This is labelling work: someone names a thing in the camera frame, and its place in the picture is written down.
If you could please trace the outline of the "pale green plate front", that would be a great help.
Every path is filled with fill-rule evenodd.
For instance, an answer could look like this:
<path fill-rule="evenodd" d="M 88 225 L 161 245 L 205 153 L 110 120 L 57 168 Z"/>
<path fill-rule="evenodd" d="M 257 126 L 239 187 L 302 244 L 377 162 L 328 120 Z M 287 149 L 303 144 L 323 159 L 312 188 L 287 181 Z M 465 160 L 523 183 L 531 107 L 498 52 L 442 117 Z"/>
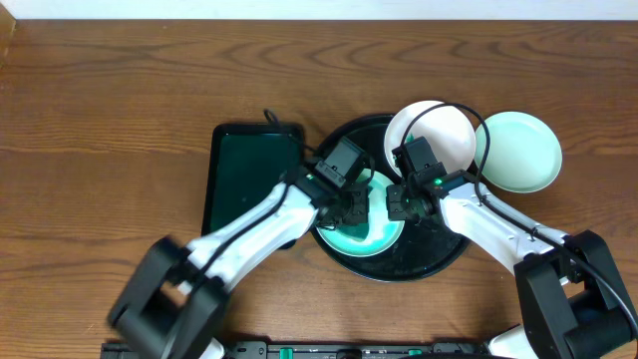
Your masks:
<path fill-rule="evenodd" d="M 364 169 L 357 181 L 366 181 L 370 189 L 370 210 L 368 224 L 370 232 L 366 240 L 354 241 L 343 236 L 337 229 L 324 229 L 317 227 L 319 237 L 335 251 L 353 257 L 368 257 L 377 255 L 390 248 L 399 238 L 405 222 L 403 220 L 388 220 L 386 208 L 386 188 L 393 182 L 385 175 L 374 172 L 370 179 L 371 171 Z"/>

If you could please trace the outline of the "pale green plate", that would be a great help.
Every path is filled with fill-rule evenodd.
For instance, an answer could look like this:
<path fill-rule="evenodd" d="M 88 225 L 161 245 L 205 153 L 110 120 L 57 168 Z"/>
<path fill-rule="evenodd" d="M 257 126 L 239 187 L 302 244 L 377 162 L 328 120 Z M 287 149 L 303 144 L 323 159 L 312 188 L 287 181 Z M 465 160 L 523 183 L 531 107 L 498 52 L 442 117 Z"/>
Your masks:
<path fill-rule="evenodd" d="M 501 112 L 476 129 L 475 163 L 481 179 L 498 188 L 530 193 L 554 182 L 562 167 L 562 148 L 553 130 L 523 112 Z"/>
<path fill-rule="evenodd" d="M 366 240 L 354 241 L 343 236 L 337 229 L 324 229 L 317 227 L 319 237 L 335 251 L 353 257 L 368 257 L 377 255 L 390 248 L 399 238 L 405 222 L 403 220 L 388 220 L 386 208 L 386 188 L 393 182 L 385 175 L 374 172 L 370 179 L 371 171 L 364 169 L 357 181 L 366 181 L 370 189 L 370 210 L 368 224 L 370 232 Z"/>

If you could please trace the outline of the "green scrubbing sponge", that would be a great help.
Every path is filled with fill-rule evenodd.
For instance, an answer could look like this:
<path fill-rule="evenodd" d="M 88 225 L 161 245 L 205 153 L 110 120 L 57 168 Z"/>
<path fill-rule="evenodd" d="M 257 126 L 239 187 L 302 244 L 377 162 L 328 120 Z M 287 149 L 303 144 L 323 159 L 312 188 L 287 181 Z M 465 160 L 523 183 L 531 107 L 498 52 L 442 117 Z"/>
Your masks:
<path fill-rule="evenodd" d="M 338 228 L 338 231 L 345 237 L 354 241 L 364 241 L 367 239 L 370 226 L 368 223 L 360 223 L 356 225 L 345 225 Z"/>

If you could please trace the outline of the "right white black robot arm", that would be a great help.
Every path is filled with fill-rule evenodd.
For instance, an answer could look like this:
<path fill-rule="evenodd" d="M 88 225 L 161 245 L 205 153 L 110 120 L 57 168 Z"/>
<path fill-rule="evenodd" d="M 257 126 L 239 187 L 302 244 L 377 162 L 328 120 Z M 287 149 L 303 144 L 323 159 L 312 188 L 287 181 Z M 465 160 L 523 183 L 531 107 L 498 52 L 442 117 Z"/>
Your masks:
<path fill-rule="evenodd" d="M 487 344 L 498 358 L 600 358 L 637 337 L 637 314 L 606 242 L 542 225 L 472 175 L 433 169 L 387 189 L 391 220 L 433 216 L 515 279 L 522 322 Z"/>

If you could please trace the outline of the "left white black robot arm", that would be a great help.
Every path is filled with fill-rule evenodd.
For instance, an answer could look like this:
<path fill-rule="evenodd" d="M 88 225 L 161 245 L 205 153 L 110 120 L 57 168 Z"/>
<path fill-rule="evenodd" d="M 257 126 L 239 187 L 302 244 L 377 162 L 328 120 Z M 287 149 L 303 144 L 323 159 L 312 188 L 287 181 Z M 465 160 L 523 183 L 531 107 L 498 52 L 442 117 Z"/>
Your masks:
<path fill-rule="evenodd" d="M 305 170 L 257 206 L 185 246 L 169 237 L 146 253 L 107 316 L 142 358 L 221 358 L 216 338 L 233 288 L 304 235 L 337 190 Z"/>

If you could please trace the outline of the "round black serving tray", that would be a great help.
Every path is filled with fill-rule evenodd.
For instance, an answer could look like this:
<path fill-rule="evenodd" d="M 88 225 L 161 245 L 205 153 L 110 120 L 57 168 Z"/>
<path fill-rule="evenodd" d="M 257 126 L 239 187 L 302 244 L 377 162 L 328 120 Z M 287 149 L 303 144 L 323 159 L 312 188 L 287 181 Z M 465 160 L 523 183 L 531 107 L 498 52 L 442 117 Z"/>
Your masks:
<path fill-rule="evenodd" d="M 375 172 L 397 184 L 400 176 L 390 168 L 383 150 L 385 132 L 392 118 L 391 114 L 374 114 L 353 120 L 328 135 L 318 150 L 327 153 L 346 137 L 371 155 Z M 466 238 L 449 231 L 433 218 L 404 224 L 402 233 L 390 248 L 368 257 L 341 254 L 319 237 L 317 229 L 311 233 L 327 255 L 343 267 L 363 277 L 385 282 L 432 276 L 452 264 L 469 244 Z"/>

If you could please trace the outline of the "black rectangular water tray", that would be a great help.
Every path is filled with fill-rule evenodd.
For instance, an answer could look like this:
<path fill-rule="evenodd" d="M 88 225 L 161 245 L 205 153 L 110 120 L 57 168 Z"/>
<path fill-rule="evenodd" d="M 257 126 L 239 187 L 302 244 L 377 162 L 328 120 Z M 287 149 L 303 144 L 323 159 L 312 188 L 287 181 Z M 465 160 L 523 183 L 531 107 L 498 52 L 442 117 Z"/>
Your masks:
<path fill-rule="evenodd" d="M 231 223 L 262 202 L 281 176 L 300 165 L 301 126 L 222 124 L 211 138 L 201 225 L 203 235 Z"/>

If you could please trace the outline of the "white plate green stain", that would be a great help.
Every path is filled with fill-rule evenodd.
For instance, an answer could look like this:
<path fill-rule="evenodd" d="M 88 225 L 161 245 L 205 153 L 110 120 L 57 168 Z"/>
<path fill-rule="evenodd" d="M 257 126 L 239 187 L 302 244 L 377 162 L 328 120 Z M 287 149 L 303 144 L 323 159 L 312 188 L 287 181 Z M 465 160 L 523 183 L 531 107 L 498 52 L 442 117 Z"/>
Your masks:
<path fill-rule="evenodd" d="M 421 112 L 439 105 L 428 100 L 413 103 L 398 112 L 389 123 L 384 136 L 384 151 L 390 168 L 400 176 L 392 150 L 400 145 L 408 124 Z M 477 140 L 470 120 L 455 107 L 440 107 L 422 116 L 410 129 L 406 141 L 424 137 L 439 162 L 448 173 L 467 170 L 475 158 Z"/>

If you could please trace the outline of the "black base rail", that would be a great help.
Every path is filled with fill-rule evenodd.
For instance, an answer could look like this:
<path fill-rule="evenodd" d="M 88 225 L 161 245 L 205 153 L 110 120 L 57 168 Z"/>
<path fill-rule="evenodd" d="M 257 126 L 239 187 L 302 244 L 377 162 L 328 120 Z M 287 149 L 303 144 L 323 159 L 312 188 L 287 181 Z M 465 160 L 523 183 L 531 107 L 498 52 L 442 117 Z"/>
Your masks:
<path fill-rule="evenodd" d="M 199 358 L 222 359 L 394 359 L 493 358 L 484 344 L 438 342 L 430 344 L 303 344 L 213 341 Z"/>

